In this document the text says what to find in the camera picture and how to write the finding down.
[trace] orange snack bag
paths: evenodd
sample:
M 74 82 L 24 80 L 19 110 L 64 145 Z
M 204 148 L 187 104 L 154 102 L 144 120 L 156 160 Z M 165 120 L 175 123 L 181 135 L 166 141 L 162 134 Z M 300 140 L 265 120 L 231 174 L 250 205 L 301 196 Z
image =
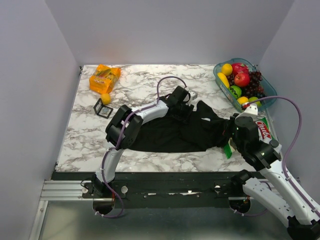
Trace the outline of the orange snack bag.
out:
M 99 94 L 108 94 L 114 88 L 120 75 L 121 68 L 111 68 L 99 64 L 94 74 L 89 79 L 90 89 Z

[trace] marble surface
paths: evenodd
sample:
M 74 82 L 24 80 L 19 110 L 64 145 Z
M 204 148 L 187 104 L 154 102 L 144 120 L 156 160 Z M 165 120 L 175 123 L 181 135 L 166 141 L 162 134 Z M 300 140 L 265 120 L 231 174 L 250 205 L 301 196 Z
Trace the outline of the marble surface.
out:
M 236 109 L 230 104 L 213 75 L 214 65 L 116 65 L 121 77 L 111 92 L 114 108 L 109 119 L 95 115 L 93 106 L 100 95 L 89 89 L 89 78 L 96 65 L 85 65 L 79 81 L 67 131 L 57 162 L 58 172 L 95 172 L 106 151 L 105 129 L 121 105 L 139 107 L 156 98 L 158 81 L 165 76 L 182 78 L 190 90 L 198 93 L 194 101 L 202 100 L 222 118 L 229 118 Z M 160 95 L 171 93 L 181 83 L 166 79 L 161 83 Z M 239 153 L 227 159 L 221 148 L 205 152 L 156 153 L 127 149 L 117 166 L 117 172 L 213 172 L 254 171 Z

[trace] black frame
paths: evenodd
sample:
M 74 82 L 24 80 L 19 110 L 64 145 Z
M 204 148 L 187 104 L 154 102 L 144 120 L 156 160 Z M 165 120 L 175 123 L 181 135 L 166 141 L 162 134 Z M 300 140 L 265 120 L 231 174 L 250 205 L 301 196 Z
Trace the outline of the black frame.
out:
M 116 172 L 110 182 L 111 187 L 121 196 L 126 209 L 131 208 L 229 208 L 229 197 L 246 197 L 243 193 L 234 193 L 230 189 L 231 177 L 238 172 Z M 55 181 L 82 181 L 90 179 L 94 172 L 57 172 L 51 179 Z M 258 179 L 264 179 L 259 172 L 252 172 Z M 215 186 L 221 186 L 220 192 Z M 106 192 L 96 195 L 91 182 L 85 183 L 88 193 L 83 198 L 111 198 Z M 126 186 L 127 193 L 121 188 Z M 195 194 L 179 194 L 192 191 Z M 120 208 L 115 199 L 115 208 Z
M 109 109 L 109 113 L 107 116 L 101 115 L 100 112 L 103 108 Z M 103 104 L 102 99 L 99 98 L 99 100 L 96 102 L 96 104 L 93 107 L 95 114 L 97 114 L 99 117 L 108 119 L 112 113 L 112 111 L 114 110 L 112 107 L 106 106 Z

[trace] yellow lemon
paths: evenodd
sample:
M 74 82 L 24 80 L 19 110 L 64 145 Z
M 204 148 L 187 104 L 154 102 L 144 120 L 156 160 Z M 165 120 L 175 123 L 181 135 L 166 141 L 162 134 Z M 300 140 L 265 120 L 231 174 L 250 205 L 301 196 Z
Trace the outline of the yellow lemon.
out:
M 221 68 L 221 72 L 226 76 L 231 75 L 232 74 L 232 66 L 231 66 L 231 64 L 229 64 L 229 63 L 224 64 L 222 66 L 222 68 Z
M 228 79 L 226 77 L 226 75 L 224 75 L 222 72 L 218 72 L 218 77 L 220 78 L 221 82 L 223 82 L 223 84 L 226 86 L 226 88 L 228 89 L 230 87 L 230 84 L 228 82 Z
M 101 94 L 101 100 L 104 105 L 111 103 L 111 97 L 109 93 Z
M 248 103 L 249 99 L 246 96 L 242 96 L 242 97 L 239 97 L 237 101 L 242 105 L 242 104 Z

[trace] red apple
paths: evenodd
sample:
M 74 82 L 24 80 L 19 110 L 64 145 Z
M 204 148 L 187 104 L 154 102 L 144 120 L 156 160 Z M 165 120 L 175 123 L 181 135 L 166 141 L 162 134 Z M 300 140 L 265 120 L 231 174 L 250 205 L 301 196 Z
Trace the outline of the red apple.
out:
M 250 77 L 248 74 L 244 72 L 240 72 L 234 77 L 234 84 L 237 85 L 238 87 L 243 88 L 247 86 L 249 83 L 250 83 Z
M 249 74 L 248 66 L 241 62 L 234 63 L 231 66 L 232 66 L 232 73 L 234 76 L 236 76 L 239 73 Z

